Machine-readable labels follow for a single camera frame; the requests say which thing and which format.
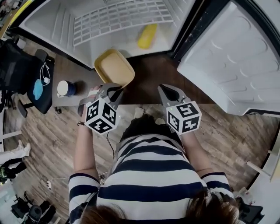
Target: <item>refrigerator shelf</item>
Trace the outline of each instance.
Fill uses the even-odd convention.
[[[163,0],[127,0],[99,8],[74,20],[73,46],[119,30],[173,18]]]

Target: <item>yellow tray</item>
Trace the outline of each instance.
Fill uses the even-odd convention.
[[[104,83],[117,83],[123,88],[135,76],[135,72],[125,57],[115,49],[109,49],[94,62],[95,70]]]

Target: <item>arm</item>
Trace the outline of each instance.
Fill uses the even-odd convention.
[[[197,174],[202,177],[205,174],[214,172],[211,162],[205,150],[198,142],[194,132],[183,134],[181,137],[185,154]]]
[[[85,122],[87,110],[84,108],[81,122]],[[95,166],[95,153],[92,143],[92,130],[86,126],[78,127],[78,137],[76,142],[76,150],[74,156],[75,173],[85,173],[98,180],[98,173]]]

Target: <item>yellow bottle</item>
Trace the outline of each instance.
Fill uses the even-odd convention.
[[[154,39],[154,35],[156,34],[157,26],[157,24],[150,24],[145,27],[138,40],[138,47],[142,49],[149,49]]]

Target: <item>bracelet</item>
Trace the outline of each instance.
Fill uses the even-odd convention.
[[[85,124],[84,124],[84,122],[78,122],[78,124],[77,124],[78,126],[80,126],[80,125],[83,125],[83,126],[85,126]]]

